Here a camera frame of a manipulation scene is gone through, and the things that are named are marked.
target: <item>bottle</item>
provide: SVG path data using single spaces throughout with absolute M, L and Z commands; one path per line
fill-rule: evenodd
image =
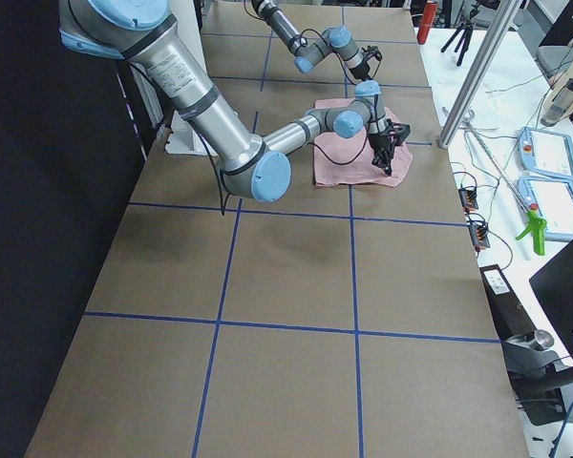
M 427 42 L 427 36 L 429 36 L 429 30 L 433 25 L 435 19 L 435 14 L 437 13 L 437 2 L 436 0 L 429 0 L 424 6 L 424 11 L 422 12 L 422 20 L 420 21 L 420 27 L 418 28 L 418 44 L 424 45 Z
M 552 100 L 552 105 L 547 110 L 547 113 L 541 118 L 541 124 L 544 126 L 553 126 L 561 120 L 566 111 L 571 108 L 573 104 L 573 78 L 569 78 L 568 82 Z

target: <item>green clamp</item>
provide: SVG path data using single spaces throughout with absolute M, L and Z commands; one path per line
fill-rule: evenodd
M 535 253 L 539 256 L 545 255 L 545 228 L 547 227 L 547 221 L 540 217 L 535 210 L 529 210 L 526 212 L 528 217 L 528 222 L 524 231 L 516 237 L 516 240 L 522 239 L 529 232 L 533 236 L 533 247 Z

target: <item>grid of blue tape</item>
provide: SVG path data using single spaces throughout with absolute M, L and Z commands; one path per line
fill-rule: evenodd
M 342 8 L 342 24 L 345 24 L 344 8 Z M 223 36 L 245 36 L 245 37 L 259 37 L 268 39 L 267 51 L 265 54 L 264 72 L 262 78 L 233 78 L 233 79 L 248 79 L 260 81 L 260 91 L 264 89 L 264 84 L 266 81 L 277 81 L 277 82 L 289 82 L 289 83 L 306 83 L 310 84 L 310 81 L 305 80 L 287 80 L 287 79 L 269 79 L 266 78 L 267 65 L 269 62 L 269 56 L 271 52 L 272 40 L 276 37 L 273 33 L 270 36 L 267 35 L 247 35 L 247 34 L 232 34 L 232 33 L 203 33 L 205 35 L 223 35 Z M 412 44 L 415 42 L 392 42 L 392 41 L 381 41 L 381 40 L 361 40 L 365 42 L 376 42 L 376 43 L 395 43 L 395 44 Z M 336 83 L 326 83 L 326 82 L 315 82 L 316 84 L 336 84 Z M 348 97 L 349 82 L 344 76 L 344 97 Z M 384 84 L 385 87 L 403 87 L 403 88 L 428 88 L 428 86 L 411 86 L 411 85 L 389 85 Z M 256 125 L 259 117 L 259 112 L 255 114 L 255 119 L 253 121 L 253 132 L 256 130 Z M 431 143 L 427 142 L 410 142 L 411 144 L 430 146 Z M 137 206 L 150 206 L 150 207 L 161 207 L 161 208 L 174 208 L 174 209 L 186 209 L 186 210 L 201 210 L 201 211 L 221 211 L 219 207 L 212 206 L 196 206 L 196 205 L 170 205 L 161 203 L 150 203 L 150 202 L 130 202 L 130 205 Z M 384 338 L 406 338 L 406 339 L 423 339 L 423 340 L 434 340 L 434 341 L 450 341 L 450 342 L 462 342 L 462 343 L 481 343 L 481 344 L 499 344 L 499 340 L 495 339 L 483 339 L 475 337 L 462 337 L 462 336 L 440 336 L 440 335 L 426 335 L 426 334 L 413 334 L 413 333 L 397 333 L 397 332 L 385 332 L 385 331 L 371 331 L 359 328 L 358 320 L 358 294 L 357 294 L 357 279 L 356 279 L 356 243 L 355 243 L 355 222 L 358 220 L 362 221 L 376 221 L 376 222 L 395 222 L 395 223 L 407 223 L 407 224 L 430 224 L 438 226 L 455 226 L 455 227 L 466 227 L 465 223 L 456 222 L 439 222 L 439 221 L 424 221 L 424 220 L 410 220 L 410 219 L 383 219 L 383 218 L 364 218 L 356 217 L 353 211 L 353 195 L 352 187 L 349 186 L 349 214 L 347 216 L 339 215 L 322 215 L 322 214 L 305 214 L 305 213 L 286 213 L 286 212 L 272 212 L 272 211 L 261 211 L 261 210 L 245 210 L 242 208 L 243 201 L 240 199 L 238 206 L 235 209 L 226 209 L 227 212 L 235 213 L 235 221 L 231 238 L 231 245 L 229 248 L 229 254 L 227 257 L 227 263 L 223 278 L 223 289 L 221 293 L 221 300 L 219 304 L 219 311 L 217 313 L 216 320 L 204 320 L 195 318 L 184 318 L 184 317 L 167 317 L 167 316 L 153 316 L 153 315 L 136 315 L 136 314 L 126 314 L 126 313 L 111 313 L 111 312 L 85 312 L 88 317 L 104 317 L 104 318 L 121 318 L 121 319 L 131 319 L 131 320 L 151 320 L 151 321 L 163 321 L 163 322 L 181 322 L 181 323 L 203 323 L 210 324 L 214 326 L 214 334 L 212 339 L 212 345 L 210 349 L 210 355 L 208 358 L 208 364 L 205 373 L 205 380 L 202 392 L 202 402 L 200 405 L 200 411 L 198 414 L 198 422 L 196 426 L 196 433 L 194 439 L 194 446 L 191 452 L 192 458 L 196 458 L 198 455 L 198 450 L 200 446 L 200 439 L 202 435 L 202 425 L 203 417 L 206 407 L 206 402 L 208 398 L 208 391 L 210 387 L 210 381 L 212 377 L 212 371 L 214 366 L 214 359 L 216 355 L 217 345 L 220 338 L 220 330 L 222 326 L 238 326 L 238 327 L 253 327 L 253 328 L 265 328 L 265 329 L 282 329 L 291 331 L 304 331 L 304 332 L 321 332 L 321 333 L 337 333 L 337 334 L 347 334 L 352 335 L 354 339 L 354 355 L 355 355 L 355 376 L 356 376 L 356 403 L 357 403 L 357 416 L 358 416 L 358 441 L 359 441 L 359 458 L 365 457 L 365 436 L 364 436 L 364 422 L 363 422 L 363 392 L 361 386 L 361 351 L 360 351 L 360 336 L 378 336 Z M 325 219 L 347 219 L 350 222 L 350 257 L 351 257 L 351 281 L 352 281 L 352 313 L 353 313 L 353 329 L 340 329 L 340 328 L 330 328 L 330 327 L 315 327 L 315 326 L 300 326 L 300 325 L 286 325 L 279 323 L 250 323 L 250 322 L 235 322 L 235 321 L 224 321 L 223 320 L 223 306 L 225 301 L 225 296 L 227 288 L 229 285 L 229 274 L 231 270 L 231 262 L 233 260 L 233 254 L 238 237 L 238 228 L 240 225 L 241 216 L 244 214 L 260 214 L 260 215 L 276 215 L 276 216 L 290 216 L 298 218 L 325 218 Z

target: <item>cloth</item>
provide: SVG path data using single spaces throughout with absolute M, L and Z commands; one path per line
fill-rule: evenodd
M 315 108 L 346 107 L 352 102 L 351 98 L 331 98 L 317 100 Z M 394 113 L 385 107 L 387 116 L 393 122 L 399 122 Z M 314 143 L 322 148 L 327 156 L 336 162 L 351 160 L 366 141 L 365 129 L 362 129 L 353 138 L 342 138 L 334 132 L 326 132 L 316 137 Z M 393 175 L 389 177 L 382 170 L 371 165 L 373 149 L 369 142 L 366 143 L 361 156 L 352 164 L 340 166 L 332 164 L 327 158 L 314 147 L 314 177 L 317 186 L 335 186 L 337 184 L 383 184 L 385 186 L 398 186 L 405 178 L 412 163 L 412 153 L 408 147 L 397 146 L 394 149 Z

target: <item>table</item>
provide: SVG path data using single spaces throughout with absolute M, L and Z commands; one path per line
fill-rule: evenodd
M 446 51 L 444 54 L 440 49 L 448 41 L 453 31 L 432 29 L 429 39 L 424 46 L 420 47 L 421 55 L 424 60 L 430 85 L 434 89 L 435 107 L 441 115 L 442 107 L 446 101 L 454 99 L 459 90 L 459 86 L 464 80 L 470 65 L 474 60 L 476 52 L 483 40 L 485 31 L 474 31 L 470 50 L 466 54 L 463 65 L 456 66 L 457 54 L 452 53 L 454 48 Z M 539 76 L 530 83 L 519 86 L 510 91 L 503 93 L 486 92 L 497 89 L 507 89 L 522 82 Z M 485 135 L 513 135 L 517 136 L 524 125 L 535 127 L 536 117 L 531 115 L 536 111 L 539 102 L 548 90 L 548 84 L 541 76 L 541 72 L 535 64 L 530 53 L 522 43 L 520 36 L 516 32 L 508 32 L 504 38 L 501 47 L 493 61 L 488 73 L 486 74 L 480 90 L 477 93 L 473 108 L 476 112 L 473 120 L 474 126 L 482 128 L 494 127 L 495 130 L 483 132 Z M 484 110 L 484 107 L 491 107 L 493 112 Z M 568 134 L 573 139 L 573 125 L 566 119 L 561 121 L 555 127 L 548 129 L 551 132 Z M 499 162 L 505 163 L 509 157 L 516 140 L 513 138 L 502 139 L 485 139 L 486 143 L 492 149 Z M 471 166 L 472 159 L 467 153 L 464 144 L 463 132 L 459 131 L 455 140 L 449 148 L 450 159 L 465 164 L 467 172 L 472 173 L 478 179 L 479 184 L 492 184 L 495 182 L 488 176 L 477 171 Z M 489 172 L 495 173 L 495 169 L 489 160 L 484 156 L 481 149 L 474 151 L 474 158 L 478 165 Z M 453 164 L 454 170 L 462 170 L 458 164 Z M 514 158 L 509 162 L 507 172 L 510 177 L 517 178 L 521 175 L 522 169 L 519 162 Z M 480 210 L 479 212 L 488 218 L 490 213 L 489 201 L 491 199 L 490 188 L 486 191 L 480 190 Z M 546 256 L 539 257 L 533 253 L 532 240 L 527 237 L 521 241 L 514 239 L 515 235 L 521 232 L 523 228 L 523 219 L 520 216 L 520 209 L 516 204 L 511 191 L 506 185 L 499 187 L 499 192 L 495 199 L 494 211 L 491 219 L 491 229 L 509 241 L 514 250 L 514 260 L 504 273 L 519 299 L 530 315 L 535 325 L 540 329 L 547 329 L 553 333 L 556 338 L 556 332 L 545 317 L 535 295 L 533 294 L 528 280 L 535 274 L 545 263 L 558 253 L 565 245 L 562 242 L 548 241 L 546 243 Z M 480 266 L 497 263 L 505 265 L 508 260 L 506 248 L 500 241 L 491 236 L 493 248 L 482 251 L 478 258 Z M 559 356 L 565 356 L 568 353 L 559 339 L 553 348 Z M 534 427 L 528 422 L 525 415 L 522 415 L 522 424 L 524 427 L 527 444 L 531 456 L 545 456 L 551 448 L 549 441 L 556 437 L 560 424 L 547 425 L 545 427 Z M 542 437 L 543 442 L 533 441 L 532 437 Z M 559 448 L 559 457 L 568 457 L 573 455 L 573 425 L 569 425 L 566 433 L 562 438 L 562 445 Z
M 408 13 L 284 10 L 380 48 L 408 177 L 317 189 L 306 147 L 284 198 L 221 217 L 207 159 L 158 145 L 28 456 L 529 456 Z M 215 4 L 202 43 L 255 132 L 352 96 L 335 61 L 298 74 L 242 4 Z

